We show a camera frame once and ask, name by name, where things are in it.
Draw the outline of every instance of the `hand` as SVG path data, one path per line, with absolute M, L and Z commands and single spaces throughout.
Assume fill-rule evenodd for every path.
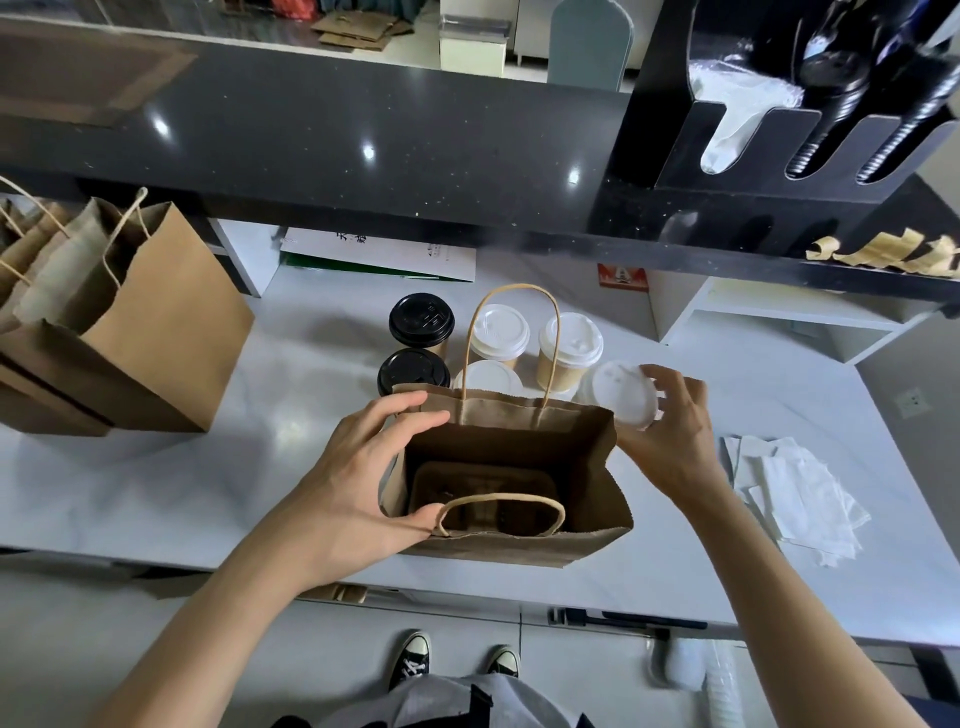
M 449 419 L 446 411 L 399 414 L 423 404 L 426 396 L 426 392 L 390 395 L 345 417 L 317 464 L 257 525 L 233 558 L 246 555 L 266 561 L 266 570 L 280 570 L 293 597 L 426 539 L 440 503 L 388 518 L 377 499 L 380 479 L 394 456 L 418 432 Z M 396 422 L 382 429 L 395 414 Z
M 665 394 L 663 418 L 645 430 L 617 425 L 617 444 L 681 510 L 728 496 L 732 489 L 717 459 L 707 385 L 657 364 L 640 370 Z

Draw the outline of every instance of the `black sneaker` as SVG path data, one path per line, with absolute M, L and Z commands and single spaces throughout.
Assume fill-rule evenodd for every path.
M 487 667 L 487 674 L 493 675 L 500 673 L 510 675 L 511 677 L 520 676 L 520 658 L 512 647 L 498 647 L 490 658 L 490 664 Z
M 394 671 L 390 673 L 390 690 L 405 680 L 430 674 L 430 638 L 425 632 L 414 632 L 400 649 Z

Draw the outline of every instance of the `forearm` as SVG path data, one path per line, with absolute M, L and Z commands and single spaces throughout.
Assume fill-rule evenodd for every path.
M 295 595 L 242 548 L 170 621 L 90 728 L 216 726 L 267 628 Z
M 684 511 L 730 599 L 781 728 L 923 728 L 732 491 Z

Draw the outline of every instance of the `wall socket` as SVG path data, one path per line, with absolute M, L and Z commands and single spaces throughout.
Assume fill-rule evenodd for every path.
M 909 420 L 911 417 L 916 417 L 917 415 L 922 415 L 924 412 L 929 412 L 933 409 L 929 402 L 926 401 L 926 397 L 924 397 L 924 393 L 920 387 L 914 387 L 905 392 L 900 392 L 894 397 L 894 404 L 900 410 L 900 416 L 905 420 Z

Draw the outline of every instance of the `white napkin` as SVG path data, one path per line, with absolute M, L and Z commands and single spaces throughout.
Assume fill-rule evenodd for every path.
M 732 439 L 725 439 L 731 454 Z M 773 538 L 812 549 L 821 566 L 856 557 L 862 546 L 853 531 L 870 514 L 813 453 L 791 438 L 768 443 L 749 436 L 736 452 L 733 488 Z

